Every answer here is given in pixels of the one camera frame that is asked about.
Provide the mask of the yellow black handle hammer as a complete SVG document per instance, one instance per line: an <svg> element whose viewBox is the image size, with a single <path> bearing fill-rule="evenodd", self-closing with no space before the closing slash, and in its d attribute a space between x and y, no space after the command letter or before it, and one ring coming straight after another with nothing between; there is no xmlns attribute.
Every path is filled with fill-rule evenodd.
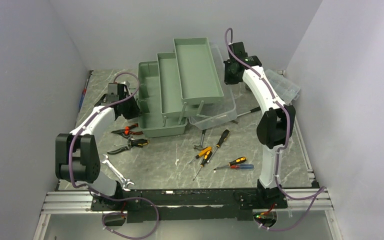
<svg viewBox="0 0 384 240"><path fill-rule="evenodd" d="M200 142L198 145L193 146L194 150L202 151L205 149L205 147L203 145L204 145L204 138L205 138L206 131L207 131L206 129L201 131Z"/></svg>

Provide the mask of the green toolbox base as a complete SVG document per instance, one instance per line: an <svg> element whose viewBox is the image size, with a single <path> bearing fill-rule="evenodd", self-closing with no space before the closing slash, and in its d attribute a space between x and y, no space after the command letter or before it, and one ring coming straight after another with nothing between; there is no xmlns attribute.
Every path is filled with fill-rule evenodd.
<svg viewBox="0 0 384 240"><path fill-rule="evenodd" d="M167 118L162 114L160 76L156 61L138 64L140 87L137 103L141 111L138 126L146 138L178 136L185 132L188 121Z"/></svg>

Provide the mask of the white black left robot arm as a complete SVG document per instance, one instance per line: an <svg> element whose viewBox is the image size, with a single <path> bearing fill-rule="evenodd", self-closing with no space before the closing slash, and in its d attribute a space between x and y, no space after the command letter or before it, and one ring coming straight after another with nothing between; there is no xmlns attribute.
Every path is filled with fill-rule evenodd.
<svg viewBox="0 0 384 240"><path fill-rule="evenodd" d="M130 84L111 82L93 106L91 114L74 130L60 133L55 139L55 175L71 182L75 188L88 187L104 196L104 204L111 210L124 203L123 191L133 184L110 163L108 155L101 158L97 141L119 117L133 119L139 107L130 91Z"/></svg>

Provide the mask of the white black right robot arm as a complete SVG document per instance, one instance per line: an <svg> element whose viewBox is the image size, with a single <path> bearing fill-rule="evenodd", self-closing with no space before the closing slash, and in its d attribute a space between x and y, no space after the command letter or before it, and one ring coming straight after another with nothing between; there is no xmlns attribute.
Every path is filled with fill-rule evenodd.
<svg viewBox="0 0 384 240"><path fill-rule="evenodd" d="M256 203L269 207L276 199L283 199L280 186L282 153L292 136L296 110L287 105L271 86L257 57L249 56L242 42L226 44L229 58L224 62L224 82L227 85L245 83L261 109L262 117L256 135L263 145L262 169L257 181Z"/></svg>

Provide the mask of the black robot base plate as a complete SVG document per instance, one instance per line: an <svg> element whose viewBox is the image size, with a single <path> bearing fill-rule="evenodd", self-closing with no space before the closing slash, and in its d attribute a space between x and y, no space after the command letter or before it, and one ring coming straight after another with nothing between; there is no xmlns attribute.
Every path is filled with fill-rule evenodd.
<svg viewBox="0 0 384 240"><path fill-rule="evenodd" d="M126 213L128 223L236 219L251 221L258 211L286 209L286 197L268 198L256 187L136 189L116 194L120 202L94 196L92 212Z"/></svg>

